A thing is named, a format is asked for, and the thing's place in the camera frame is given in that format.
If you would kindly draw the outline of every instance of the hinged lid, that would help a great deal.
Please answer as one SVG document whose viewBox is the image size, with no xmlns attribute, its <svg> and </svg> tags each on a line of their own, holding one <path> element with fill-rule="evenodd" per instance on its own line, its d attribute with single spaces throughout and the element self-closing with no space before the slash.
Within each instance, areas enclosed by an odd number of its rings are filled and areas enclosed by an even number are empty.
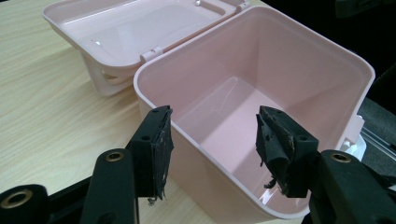
<svg viewBox="0 0 396 224">
<path fill-rule="evenodd" d="M 71 0 L 46 7 L 58 33 L 106 66 L 139 65 L 248 7 L 245 0 Z"/>
</svg>

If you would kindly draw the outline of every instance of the table surface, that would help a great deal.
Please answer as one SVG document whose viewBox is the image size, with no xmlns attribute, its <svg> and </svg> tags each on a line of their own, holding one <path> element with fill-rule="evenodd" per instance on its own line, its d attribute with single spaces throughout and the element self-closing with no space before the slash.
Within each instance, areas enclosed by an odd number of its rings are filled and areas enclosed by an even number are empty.
<svg viewBox="0 0 396 224">
<path fill-rule="evenodd" d="M 141 121 L 133 87 L 109 97 L 93 89 L 79 52 L 41 16 L 52 2 L 0 3 L 0 192 L 39 184 L 51 195 L 77 183 Z M 165 193 L 154 206 L 139 199 L 141 223 L 215 223 L 171 177 Z"/>
</svg>

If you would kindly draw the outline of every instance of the pink plastic box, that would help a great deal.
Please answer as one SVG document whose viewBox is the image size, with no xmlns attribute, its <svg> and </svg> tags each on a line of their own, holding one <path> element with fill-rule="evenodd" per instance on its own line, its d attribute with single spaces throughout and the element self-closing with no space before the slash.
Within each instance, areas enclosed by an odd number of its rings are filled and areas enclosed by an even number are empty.
<svg viewBox="0 0 396 224">
<path fill-rule="evenodd" d="M 260 105 L 284 110 L 319 150 L 357 141 L 357 115 L 374 79 L 362 58 L 269 7 L 252 7 L 143 65 L 142 115 L 170 105 L 170 174 L 218 223 L 297 218 L 308 199 L 265 189 L 255 150 Z"/>
<path fill-rule="evenodd" d="M 218 223 L 308 212 L 307 199 L 263 188 L 271 174 L 255 150 L 260 105 L 291 115 L 319 140 L 319 150 L 359 141 L 364 121 L 357 111 L 373 68 L 270 7 L 68 0 L 44 8 L 43 16 L 81 52 L 99 93 L 134 83 L 143 117 L 172 106 L 170 175 Z"/>
</svg>

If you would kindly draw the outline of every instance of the gray surface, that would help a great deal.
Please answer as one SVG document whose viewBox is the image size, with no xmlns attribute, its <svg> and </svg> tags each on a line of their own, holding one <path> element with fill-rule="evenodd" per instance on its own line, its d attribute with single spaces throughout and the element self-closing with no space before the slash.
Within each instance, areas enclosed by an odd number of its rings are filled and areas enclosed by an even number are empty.
<svg viewBox="0 0 396 224">
<path fill-rule="evenodd" d="M 396 116 L 372 100 L 365 98 L 359 110 L 364 127 L 386 142 L 396 145 Z M 366 141 L 362 162 L 381 175 L 396 177 L 396 161 Z"/>
</svg>

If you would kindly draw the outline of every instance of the bolt hole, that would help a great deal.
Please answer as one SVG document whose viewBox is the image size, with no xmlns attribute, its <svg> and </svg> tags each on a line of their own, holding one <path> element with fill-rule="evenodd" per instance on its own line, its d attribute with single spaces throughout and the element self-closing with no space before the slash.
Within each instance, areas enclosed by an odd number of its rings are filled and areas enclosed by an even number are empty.
<svg viewBox="0 0 396 224">
<path fill-rule="evenodd" d="M 1 207 L 5 209 L 23 205 L 32 198 L 33 192 L 29 189 L 20 190 L 6 197 L 1 202 Z"/>
<path fill-rule="evenodd" d="M 340 162 L 351 162 L 351 159 L 349 157 L 338 153 L 332 154 L 332 159 Z"/>
<path fill-rule="evenodd" d="M 116 220 L 116 214 L 106 213 L 99 217 L 97 224 L 112 224 Z"/>
<path fill-rule="evenodd" d="M 147 135 L 143 136 L 143 137 L 142 137 L 142 140 L 143 140 L 143 141 L 148 141 L 148 140 L 149 140 L 149 136 L 147 136 Z"/>
<path fill-rule="evenodd" d="M 123 158 L 123 153 L 120 152 L 112 152 L 107 154 L 106 160 L 107 161 L 119 161 Z"/>
</svg>

